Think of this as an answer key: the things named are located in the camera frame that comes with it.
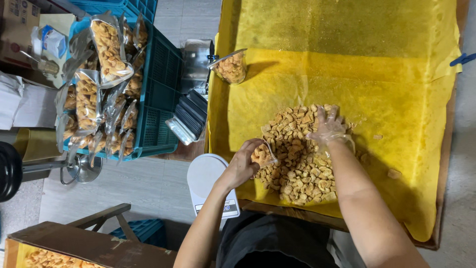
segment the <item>plastic crate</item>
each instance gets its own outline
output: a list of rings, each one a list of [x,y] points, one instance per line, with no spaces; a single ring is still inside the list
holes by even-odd
[[[157,0],[71,0],[90,15],[102,14],[108,10],[118,18],[123,12],[126,18],[136,19],[140,13],[149,23],[154,22],[155,8]]]
[[[128,24],[134,25],[135,19],[128,19]],[[136,140],[134,152],[123,161],[139,157],[172,153],[176,150],[179,139],[165,125],[165,121],[173,117],[172,113],[179,103],[181,96],[178,88],[181,70],[181,53],[165,36],[152,24],[146,21],[149,29],[149,39],[144,63],[144,79],[139,102]],[[89,26],[89,18],[74,22],[70,29],[70,38]],[[69,139],[63,143],[68,150]],[[88,154],[88,148],[78,149],[80,154]],[[106,158],[103,149],[96,156]],[[118,154],[112,159],[118,160]]]
[[[156,247],[167,247],[165,225],[162,220],[136,220],[129,221],[127,224],[129,224],[130,228],[132,229],[132,231],[134,231],[134,234],[136,234],[140,242],[144,244],[154,245]],[[109,234],[120,239],[127,239],[126,235],[124,234],[124,231],[120,227],[110,232]]]

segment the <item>person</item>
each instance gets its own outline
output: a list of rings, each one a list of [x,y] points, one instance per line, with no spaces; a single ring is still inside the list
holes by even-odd
[[[429,267],[380,196],[368,174],[342,138],[345,127],[333,106],[328,118],[318,108],[319,127],[308,134],[328,148],[337,187],[338,203],[355,246],[368,268]],[[228,168],[214,184],[190,227],[174,268],[209,267],[218,238],[223,205],[228,193],[259,170],[251,162],[261,139],[244,142]],[[329,229],[292,217],[242,211],[223,227],[216,267],[337,267],[326,250]]]

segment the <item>hand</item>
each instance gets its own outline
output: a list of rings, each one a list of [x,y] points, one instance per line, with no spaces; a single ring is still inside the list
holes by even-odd
[[[254,176],[259,170],[259,164],[251,162],[251,154],[264,142],[257,138],[245,141],[217,182],[231,191]]]
[[[339,106],[333,105],[330,109],[329,116],[326,119],[326,113],[322,106],[317,107],[317,118],[319,127],[316,132],[306,135],[307,138],[317,141],[319,144],[319,152],[322,153],[327,144],[334,140],[342,140],[350,142],[350,149],[355,152],[355,145],[352,137],[346,134],[346,126],[342,123],[344,118],[337,116]]]

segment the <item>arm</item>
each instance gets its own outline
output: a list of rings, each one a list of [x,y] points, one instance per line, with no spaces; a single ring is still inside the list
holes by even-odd
[[[249,180],[259,170],[259,164],[251,162],[251,154],[263,142],[261,139],[245,141],[235,153],[188,230],[178,250],[174,268],[210,266],[210,253],[218,235],[225,199],[232,189]]]
[[[322,108],[318,113],[317,134],[322,139],[314,138],[329,148],[340,210],[365,265],[369,268],[429,267],[345,140],[325,134],[345,131],[345,128],[338,128],[338,125],[342,127],[342,118],[336,118],[337,106],[333,107],[327,119]]]

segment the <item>digital kitchen scale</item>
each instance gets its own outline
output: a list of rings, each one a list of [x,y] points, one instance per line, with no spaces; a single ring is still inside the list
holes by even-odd
[[[213,184],[228,166],[228,162],[219,155],[204,154],[195,158],[187,172],[187,182],[192,197],[195,216],[202,209]],[[225,199],[222,219],[235,218],[240,215],[235,189]]]

